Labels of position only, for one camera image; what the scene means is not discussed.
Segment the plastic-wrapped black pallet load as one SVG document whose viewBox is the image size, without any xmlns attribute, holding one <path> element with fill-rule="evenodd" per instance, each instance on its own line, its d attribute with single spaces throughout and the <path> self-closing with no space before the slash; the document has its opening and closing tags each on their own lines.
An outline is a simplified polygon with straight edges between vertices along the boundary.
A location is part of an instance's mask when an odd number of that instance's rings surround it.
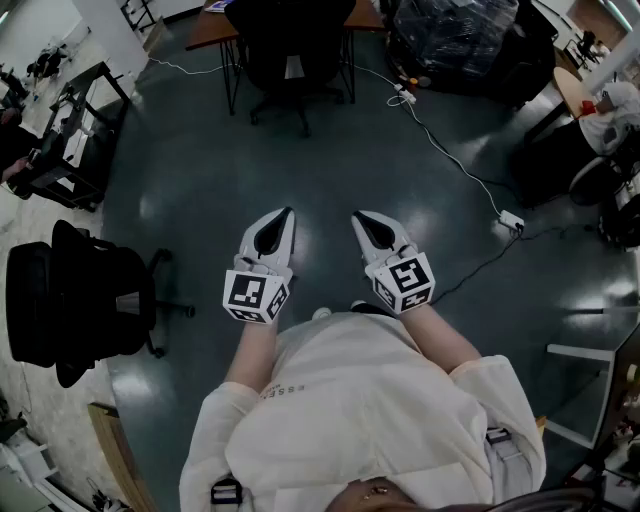
<svg viewBox="0 0 640 512">
<path fill-rule="evenodd" d="M 386 58 L 424 88 L 510 108 L 551 80 L 557 32 L 532 0 L 380 0 Z"/>
</svg>

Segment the black office chair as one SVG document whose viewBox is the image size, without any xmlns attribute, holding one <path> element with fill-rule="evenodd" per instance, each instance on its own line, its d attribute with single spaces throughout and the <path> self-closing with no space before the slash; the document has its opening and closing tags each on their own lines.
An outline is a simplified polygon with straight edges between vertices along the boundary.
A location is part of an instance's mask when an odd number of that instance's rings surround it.
<svg viewBox="0 0 640 512">
<path fill-rule="evenodd" d="M 159 249 L 145 262 L 134 250 L 64 220 L 55 223 L 51 242 L 12 247 L 5 311 L 13 359 L 55 369 L 68 389 L 98 361 L 141 348 L 163 357 L 151 340 L 158 309 L 195 314 L 191 305 L 156 297 L 155 271 L 171 258 Z"/>
<path fill-rule="evenodd" d="M 239 34 L 240 63 L 264 99 L 250 121 L 268 107 L 293 106 L 303 135 L 310 135 L 304 99 L 330 95 L 344 101 L 329 83 L 341 73 L 344 23 L 356 0 L 233 0 L 225 16 Z"/>
</svg>

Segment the black metal frame stand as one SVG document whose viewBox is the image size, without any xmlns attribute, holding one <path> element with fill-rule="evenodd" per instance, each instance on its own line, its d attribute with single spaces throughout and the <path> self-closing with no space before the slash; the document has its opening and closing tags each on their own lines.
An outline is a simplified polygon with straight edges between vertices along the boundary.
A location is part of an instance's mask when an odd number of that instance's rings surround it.
<svg viewBox="0 0 640 512">
<path fill-rule="evenodd" d="M 152 0 L 116 0 L 121 13 L 133 31 L 140 33 L 157 23 L 150 8 Z"/>
</svg>

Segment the white metal table frame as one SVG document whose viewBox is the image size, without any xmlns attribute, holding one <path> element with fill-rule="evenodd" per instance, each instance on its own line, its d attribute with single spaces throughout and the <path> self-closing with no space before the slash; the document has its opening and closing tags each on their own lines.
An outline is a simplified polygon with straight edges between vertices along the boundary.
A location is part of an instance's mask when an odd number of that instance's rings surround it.
<svg viewBox="0 0 640 512">
<path fill-rule="evenodd" d="M 590 437 L 580 434 L 574 430 L 571 430 L 561 424 L 558 424 L 549 419 L 546 420 L 546 429 L 560 437 L 563 437 L 579 446 L 586 449 L 593 450 L 596 448 L 600 435 L 602 433 L 604 420 L 606 417 L 606 410 L 608 407 L 609 397 L 611 394 L 612 384 L 615 374 L 616 363 L 616 351 L 601 350 L 601 349 L 589 349 L 561 344 L 548 344 L 546 346 L 546 352 L 548 354 L 572 357 L 577 359 L 599 361 L 607 364 L 606 384 L 603 394 L 602 403 L 599 407 L 599 416 L 596 422 L 594 432 Z"/>
</svg>

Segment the person's left forearm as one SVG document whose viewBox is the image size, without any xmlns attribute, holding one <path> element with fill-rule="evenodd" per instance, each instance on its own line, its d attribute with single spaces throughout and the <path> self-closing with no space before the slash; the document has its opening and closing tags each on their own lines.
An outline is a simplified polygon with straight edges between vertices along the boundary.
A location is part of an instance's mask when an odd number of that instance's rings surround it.
<svg viewBox="0 0 640 512">
<path fill-rule="evenodd" d="M 278 321 L 246 323 L 225 377 L 260 394 L 271 382 L 276 357 Z"/>
</svg>

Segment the person's right forearm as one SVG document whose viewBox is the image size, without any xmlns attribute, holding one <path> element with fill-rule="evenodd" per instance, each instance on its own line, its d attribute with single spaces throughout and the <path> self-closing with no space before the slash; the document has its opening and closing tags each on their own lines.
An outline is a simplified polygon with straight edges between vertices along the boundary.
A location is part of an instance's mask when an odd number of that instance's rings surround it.
<svg viewBox="0 0 640 512">
<path fill-rule="evenodd" d="M 429 304 L 399 315 L 420 352 L 447 373 L 481 358 L 479 351 Z"/>
</svg>

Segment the person's black trousers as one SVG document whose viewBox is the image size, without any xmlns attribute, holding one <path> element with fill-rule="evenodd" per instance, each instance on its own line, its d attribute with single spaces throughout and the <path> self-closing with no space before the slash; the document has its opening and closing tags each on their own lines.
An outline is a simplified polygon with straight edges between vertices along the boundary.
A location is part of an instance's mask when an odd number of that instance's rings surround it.
<svg viewBox="0 0 640 512">
<path fill-rule="evenodd" d="M 379 315 L 379 316 L 386 316 L 386 317 L 390 317 L 390 318 L 394 318 L 395 315 L 393 313 L 388 312 L 387 310 L 378 307 L 376 305 L 370 304 L 368 303 L 368 306 L 365 306 L 364 308 L 360 309 L 359 311 L 350 311 L 351 313 L 359 313 L 359 314 L 366 314 L 366 315 Z"/>
</svg>

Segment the black monitor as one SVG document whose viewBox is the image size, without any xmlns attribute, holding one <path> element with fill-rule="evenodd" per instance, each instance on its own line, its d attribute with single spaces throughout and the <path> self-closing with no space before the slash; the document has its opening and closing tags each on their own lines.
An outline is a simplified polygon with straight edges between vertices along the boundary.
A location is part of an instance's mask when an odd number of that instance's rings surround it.
<svg viewBox="0 0 640 512">
<path fill-rule="evenodd" d="M 611 384 L 606 394 L 606 408 L 596 440 L 598 450 L 613 435 L 619 423 L 625 418 L 629 406 L 624 405 L 625 397 L 637 388 L 634 378 L 628 379 L 629 368 L 635 365 L 640 375 L 640 324 L 615 351 L 613 370 L 610 372 Z"/>
</svg>

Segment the wooden board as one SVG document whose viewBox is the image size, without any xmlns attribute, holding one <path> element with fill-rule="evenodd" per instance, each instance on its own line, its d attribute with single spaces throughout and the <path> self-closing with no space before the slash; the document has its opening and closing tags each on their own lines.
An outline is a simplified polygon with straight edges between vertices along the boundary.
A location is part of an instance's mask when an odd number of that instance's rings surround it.
<svg viewBox="0 0 640 512">
<path fill-rule="evenodd" d="M 134 512 L 158 512 L 129 447 L 115 407 L 87 406 L 94 432 L 125 502 Z"/>
</svg>

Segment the brown wooden desk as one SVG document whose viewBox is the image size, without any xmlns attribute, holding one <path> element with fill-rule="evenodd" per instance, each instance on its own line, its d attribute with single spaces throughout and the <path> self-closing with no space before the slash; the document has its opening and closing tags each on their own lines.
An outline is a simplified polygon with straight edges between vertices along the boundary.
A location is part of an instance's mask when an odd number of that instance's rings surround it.
<svg viewBox="0 0 640 512">
<path fill-rule="evenodd" d="M 205 9 L 214 0 L 206 0 L 197 17 L 191 32 L 187 51 L 217 45 L 223 66 L 228 111 L 235 114 L 235 101 L 240 77 L 242 75 L 239 56 L 240 36 L 224 13 L 208 13 Z M 343 78 L 349 99 L 352 104 L 355 95 L 355 50 L 354 35 L 356 32 L 385 33 L 381 15 L 376 11 L 371 0 L 355 0 L 355 6 L 343 27 L 340 47 L 340 74 Z"/>
</svg>

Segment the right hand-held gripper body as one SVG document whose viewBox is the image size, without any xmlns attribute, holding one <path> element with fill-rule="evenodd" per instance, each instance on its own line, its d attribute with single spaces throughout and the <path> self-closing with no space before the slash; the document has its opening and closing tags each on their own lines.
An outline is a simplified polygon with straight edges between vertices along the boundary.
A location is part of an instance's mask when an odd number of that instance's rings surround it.
<svg viewBox="0 0 640 512">
<path fill-rule="evenodd" d="M 374 293 L 397 315 L 432 300 L 436 283 L 433 271 L 426 254 L 411 246 L 367 265 L 365 273 Z"/>
</svg>

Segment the person's cream shirt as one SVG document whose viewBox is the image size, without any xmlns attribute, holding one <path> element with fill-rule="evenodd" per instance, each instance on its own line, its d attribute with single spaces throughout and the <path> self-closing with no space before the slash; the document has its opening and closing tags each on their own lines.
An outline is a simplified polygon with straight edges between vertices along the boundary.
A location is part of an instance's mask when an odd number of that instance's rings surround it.
<svg viewBox="0 0 640 512">
<path fill-rule="evenodd" d="M 332 313 L 279 331 L 271 382 L 203 401 L 181 512 L 419 512 L 492 506 L 540 489 L 542 437 L 501 355 L 451 373 L 399 317 Z"/>
</svg>

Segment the round wooden table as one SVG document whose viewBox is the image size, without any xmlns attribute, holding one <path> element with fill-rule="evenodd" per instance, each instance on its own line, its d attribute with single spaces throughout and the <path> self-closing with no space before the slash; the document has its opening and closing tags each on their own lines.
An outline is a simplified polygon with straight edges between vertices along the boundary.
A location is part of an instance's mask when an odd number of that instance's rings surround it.
<svg viewBox="0 0 640 512">
<path fill-rule="evenodd" d="M 564 68 L 554 68 L 553 82 L 562 98 L 562 102 L 525 134 L 525 144 L 530 144 L 534 141 L 564 114 L 570 114 L 574 119 L 578 119 L 583 115 L 582 106 L 584 101 L 595 102 L 584 84 Z"/>
</svg>

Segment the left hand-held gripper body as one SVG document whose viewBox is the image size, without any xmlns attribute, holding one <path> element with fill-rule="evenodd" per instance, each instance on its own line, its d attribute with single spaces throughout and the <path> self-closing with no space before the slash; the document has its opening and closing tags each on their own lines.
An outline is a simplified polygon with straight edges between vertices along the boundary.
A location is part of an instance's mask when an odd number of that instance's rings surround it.
<svg viewBox="0 0 640 512">
<path fill-rule="evenodd" d="M 235 320 L 271 325 L 290 296 L 292 278 L 289 267 L 237 256 L 226 271 L 222 305 Z"/>
</svg>

